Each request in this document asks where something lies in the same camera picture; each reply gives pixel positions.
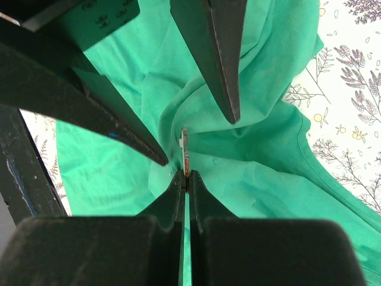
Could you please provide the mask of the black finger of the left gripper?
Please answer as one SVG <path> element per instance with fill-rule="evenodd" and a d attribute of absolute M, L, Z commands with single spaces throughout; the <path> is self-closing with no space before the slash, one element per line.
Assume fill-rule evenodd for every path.
<path fill-rule="evenodd" d="M 239 59 L 246 1 L 175 0 L 170 13 L 219 109 L 241 117 Z"/>

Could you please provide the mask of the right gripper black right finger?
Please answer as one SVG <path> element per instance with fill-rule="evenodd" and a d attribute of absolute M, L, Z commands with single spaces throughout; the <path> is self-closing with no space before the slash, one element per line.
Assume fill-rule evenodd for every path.
<path fill-rule="evenodd" d="M 189 178 L 193 285 L 364 285 L 343 229 L 329 220 L 241 219 Z"/>

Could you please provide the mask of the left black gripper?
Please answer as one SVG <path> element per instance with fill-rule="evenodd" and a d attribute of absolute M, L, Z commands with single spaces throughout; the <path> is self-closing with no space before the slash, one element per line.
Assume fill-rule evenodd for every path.
<path fill-rule="evenodd" d="M 140 14 L 138 1 L 1 1 L 1 22 L 85 51 Z M 65 79 L 1 44 L 1 104 L 47 115 L 119 141 L 159 165 L 160 144 L 105 76 L 79 68 Z"/>

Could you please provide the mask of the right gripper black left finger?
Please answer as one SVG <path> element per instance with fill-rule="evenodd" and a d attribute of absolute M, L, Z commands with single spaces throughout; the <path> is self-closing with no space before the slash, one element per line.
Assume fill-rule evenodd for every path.
<path fill-rule="evenodd" d="M 182 285 L 185 177 L 135 216 L 30 217 L 1 257 L 2 285 Z"/>

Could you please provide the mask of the green garment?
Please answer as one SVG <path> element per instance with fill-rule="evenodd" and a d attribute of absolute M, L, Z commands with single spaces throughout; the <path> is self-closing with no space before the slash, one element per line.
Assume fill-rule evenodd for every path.
<path fill-rule="evenodd" d="M 368 285 L 380 284 L 380 216 L 319 163 L 310 121 L 283 102 L 292 79 L 322 49 L 317 1 L 249 1 L 239 84 L 241 119 L 218 108 L 171 14 L 168 1 L 140 1 L 140 14 L 86 51 L 96 69 L 154 135 L 159 166 L 115 140 L 57 122 L 58 165 L 74 215 L 135 215 L 182 166 L 241 217 L 329 219 L 350 237 Z"/>

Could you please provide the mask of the grey round brooch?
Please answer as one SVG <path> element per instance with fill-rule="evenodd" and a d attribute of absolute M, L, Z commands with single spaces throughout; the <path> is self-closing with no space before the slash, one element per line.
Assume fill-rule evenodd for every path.
<path fill-rule="evenodd" d="M 189 151 L 188 151 L 188 131 L 186 128 L 182 128 L 181 130 L 179 145 L 182 149 L 183 173 L 185 176 L 185 190 L 186 192 L 189 192 L 189 178 L 190 178 L 191 169 L 190 169 Z"/>

